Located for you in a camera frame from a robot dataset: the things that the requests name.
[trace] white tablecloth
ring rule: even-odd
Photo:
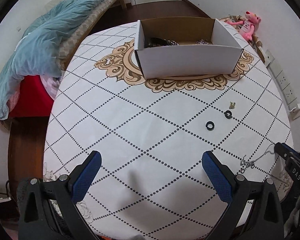
[[[44,180],[69,174],[98,150],[102,168],[78,203],[96,233],[202,238],[226,207],[202,168],[202,153],[212,150],[237,174],[244,155],[254,160],[276,142],[293,146],[287,113],[267,69],[236,30],[245,51],[232,75],[147,81],[133,53],[135,32],[130,23],[95,33],[75,53],[50,116]],[[230,102],[234,118],[226,119]],[[283,167],[267,154],[244,176],[271,177],[282,199],[291,186]]]

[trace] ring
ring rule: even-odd
[[[231,118],[232,118],[232,113],[231,113],[231,111],[229,111],[229,110],[225,111],[225,117],[226,117],[227,119],[231,119]]]
[[[212,121],[209,121],[206,123],[206,128],[209,130],[209,131],[212,131],[214,129],[214,123]]]

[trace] necklace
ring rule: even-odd
[[[267,153],[274,154],[274,152],[271,152],[270,150],[268,150],[269,147],[270,147],[271,145],[274,145],[274,143],[270,144],[270,145],[268,146],[268,148],[266,149],[265,153],[264,153],[263,155],[261,155],[259,158],[256,158],[254,161],[246,161],[244,158],[245,158],[245,156],[247,156],[247,155],[245,155],[245,156],[242,158],[242,160],[240,161],[240,166],[242,166],[242,168],[240,168],[239,172],[240,172],[240,173],[244,173],[244,172],[246,171],[246,169],[249,168],[249,167],[253,169],[253,168],[255,167],[255,164],[254,164],[254,163],[255,163],[257,160],[259,160],[261,157],[265,156]]]

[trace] plush toy head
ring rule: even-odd
[[[245,16],[246,19],[252,22],[253,24],[259,24],[261,22],[261,18],[252,12],[246,11]]]

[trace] metal screw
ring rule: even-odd
[[[241,175],[241,174],[238,174],[236,176],[236,178],[237,178],[238,181],[244,181],[244,179],[245,179],[245,177],[243,175]]]
[[[31,185],[34,185],[34,184],[36,184],[37,182],[38,182],[37,179],[31,179],[30,184],[31,184]]]
[[[268,184],[273,184],[273,180],[272,179],[267,179]]]
[[[61,180],[61,181],[64,181],[64,180],[66,180],[66,179],[68,179],[68,175],[66,175],[66,174],[62,174],[62,175],[60,175],[60,177],[59,177],[59,180]]]

